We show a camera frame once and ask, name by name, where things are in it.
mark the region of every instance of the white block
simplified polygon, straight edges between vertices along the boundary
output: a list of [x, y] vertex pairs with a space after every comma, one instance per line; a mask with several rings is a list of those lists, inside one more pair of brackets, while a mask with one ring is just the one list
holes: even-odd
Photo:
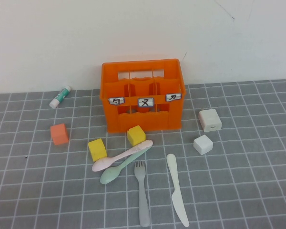
[[223, 125], [215, 109], [200, 111], [198, 118], [205, 132], [220, 130]]
[[206, 154], [213, 149], [213, 142], [205, 135], [194, 140], [194, 148], [200, 155]]

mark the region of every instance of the green spoon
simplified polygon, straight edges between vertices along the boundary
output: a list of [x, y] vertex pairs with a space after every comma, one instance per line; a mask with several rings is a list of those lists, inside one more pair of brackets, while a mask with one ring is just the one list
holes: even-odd
[[143, 149], [143, 150], [131, 155], [129, 158], [127, 158], [119, 166], [110, 167], [110, 168], [106, 169], [103, 172], [103, 174], [101, 175], [101, 184], [105, 185], [105, 184], [108, 184], [109, 182], [113, 181], [114, 179], [116, 179], [119, 176], [119, 174], [123, 168], [125, 168], [129, 163], [131, 163], [132, 161], [137, 159], [139, 156], [141, 156], [143, 153], [145, 153], [150, 148], [151, 147], [148, 147], [146, 149]]

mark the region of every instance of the orange cube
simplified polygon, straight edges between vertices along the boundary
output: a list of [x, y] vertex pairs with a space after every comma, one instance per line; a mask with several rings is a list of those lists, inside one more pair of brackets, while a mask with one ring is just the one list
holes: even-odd
[[54, 145], [61, 145], [69, 142], [68, 132], [64, 123], [51, 126], [51, 137]]

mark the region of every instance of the gray fork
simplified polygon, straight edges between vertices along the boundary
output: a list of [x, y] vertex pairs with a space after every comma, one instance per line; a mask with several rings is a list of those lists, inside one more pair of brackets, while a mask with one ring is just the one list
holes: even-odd
[[144, 187], [145, 165], [143, 161], [137, 161], [134, 167], [134, 175], [139, 182], [139, 219], [142, 227], [148, 227], [151, 223], [149, 218], [149, 209]]

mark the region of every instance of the yellow cube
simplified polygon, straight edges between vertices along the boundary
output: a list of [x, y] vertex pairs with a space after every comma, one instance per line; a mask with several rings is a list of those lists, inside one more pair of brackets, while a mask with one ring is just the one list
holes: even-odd
[[97, 161], [100, 158], [106, 157], [106, 149], [101, 139], [94, 140], [88, 143], [88, 147], [93, 161]]
[[130, 144], [132, 144], [132, 146], [135, 146], [143, 141], [146, 140], [146, 135], [144, 133], [144, 131], [142, 130], [142, 128], [137, 125], [133, 128], [130, 128], [129, 130], [127, 130], [127, 138], [128, 141], [130, 142]]

